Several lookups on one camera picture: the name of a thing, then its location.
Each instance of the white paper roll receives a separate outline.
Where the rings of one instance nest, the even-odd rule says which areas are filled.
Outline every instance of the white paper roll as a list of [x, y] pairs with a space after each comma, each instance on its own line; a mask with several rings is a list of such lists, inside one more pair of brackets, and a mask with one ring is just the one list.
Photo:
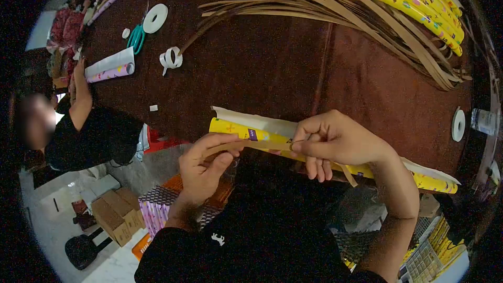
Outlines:
[[[171, 52], [174, 53], [174, 61], [171, 58]], [[160, 64], [164, 67], [164, 70], [162, 71], [162, 75], [166, 74], [167, 68], [174, 69], [178, 68], [179, 66], [182, 65], [182, 62], [184, 60], [183, 55], [179, 55], [178, 53], [180, 52], [180, 48], [178, 47], [171, 47], [168, 48], [165, 53], [162, 53], [159, 55], [159, 61]]]
[[131, 32], [131, 30], [129, 28], [125, 28], [123, 31], [122, 31], [122, 38], [123, 39], [127, 39], [127, 37], [129, 36], [129, 33]]
[[456, 112], [454, 113], [454, 117], [452, 118], [452, 129], [451, 135], [452, 140], [456, 142], [460, 142], [463, 138], [463, 134], [465, 133], [465, 113], [460, 110], [461, 106], [458, 106]]
[[164, 24], [166, 18], [167, 6], [162, 3], [155, 5], [150, 11], [148, 11], [147, 16], [145, 16], [145, 20], [143, 21], [143, 30], [145, 33], [155, 33]]

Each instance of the teal scissors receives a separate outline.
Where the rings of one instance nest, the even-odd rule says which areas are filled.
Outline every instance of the teal scissors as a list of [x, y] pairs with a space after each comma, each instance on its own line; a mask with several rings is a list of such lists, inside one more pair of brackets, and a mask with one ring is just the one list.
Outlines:
[[145, 40], [145, 31], [143, 30], [143, 21], [145, 20], [145, 16], [147, 16], [148, 12], [148, 1], [147, 1], [147, 10], [143, 13], [143, 18], [141, 19], [140, 24], [138, 24], [131, 32], [131, 36], [129, 37], [129, 41], [127, 41], [127, 47], [133, 47], [134, 54], [138, 54], [143, 46], [143, 41]]

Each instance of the white wall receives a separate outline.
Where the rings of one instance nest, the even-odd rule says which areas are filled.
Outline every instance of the white wall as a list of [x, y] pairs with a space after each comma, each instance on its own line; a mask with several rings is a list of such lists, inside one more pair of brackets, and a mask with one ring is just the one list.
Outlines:
[[28, 44], [26, 45], [26, 50], [34, 50], [36, 48], [45, 47], [47, 44], [47, 33], [49, 32], [56, 11], [42, 11], [40, 17], [35, 23], [32, 29], [30, 38], [28, 39]]

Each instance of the brown paper strip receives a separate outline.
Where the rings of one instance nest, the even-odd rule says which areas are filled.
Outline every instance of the brown paper strip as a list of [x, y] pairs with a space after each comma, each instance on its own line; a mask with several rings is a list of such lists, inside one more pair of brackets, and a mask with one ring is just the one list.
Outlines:
[[[251, 140], [243, 140], [243, 141], [236, 141], [236, 142], [230, 142], [226, 144], [219, 145], [217, 147], [207, 149], [203, 153], [203, 159], [209, 157], [210, 155], [216, 154], [221, 151], [228, 151], [228, 150], [237, 150], [240, 148], [255, 148], [255, 149], [269, 149], [269, 150], [279, 150], [279, 151], [292, 151], [292, 143], [275, 143], [275, 142], [270, 142], [270, 141], [251, 141]], [[335, 163], [338, 166], [340, 166], [343, 169], [344, 176], [348, 180], [348, 182], [351, 184], [351, 186], [356, 187], [358, 184], [356, 183], [355, 179], [351, 175], [351, 173], [348, 170], [348, 167]]]
[[243, 140], [230, 142], [226, 144], [219, 145], [217, 147], [206, 150], [203, 153], [203, 158], [207, 158], [210, 155], [218, 153], [220, 151], [237, 150], [243, 147], [255, 148], [255, 149], [269, 149], [269, 150], [280, 150], [280, 151], [291, 151], [291, 143], [274, 143], [269, 141], [251, 141]]

